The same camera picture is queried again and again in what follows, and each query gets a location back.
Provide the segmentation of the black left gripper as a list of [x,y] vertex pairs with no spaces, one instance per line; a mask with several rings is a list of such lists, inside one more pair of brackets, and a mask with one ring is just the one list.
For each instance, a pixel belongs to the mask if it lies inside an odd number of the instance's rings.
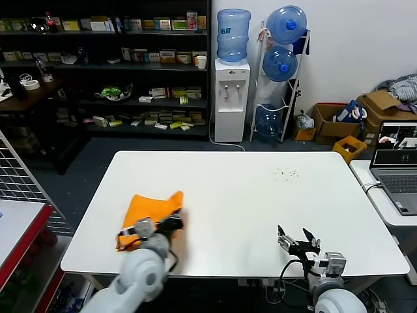
[[183,227],[182,211],[177,210],[170,217],[158,223],[158,233],[161,233],[167,238],[172,238],[175,232],[183,229]]

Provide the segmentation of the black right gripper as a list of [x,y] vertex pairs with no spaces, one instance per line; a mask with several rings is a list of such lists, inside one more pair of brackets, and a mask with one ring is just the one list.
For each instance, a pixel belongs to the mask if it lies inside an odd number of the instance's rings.
[[321,240],[305,228],[302,228],[307,241],[295,241],[287,235],[280,225],[278,227],[278,244],[286,252],[291,252],[304,265],[314,265],[314,258],[318,258],[321,251]]

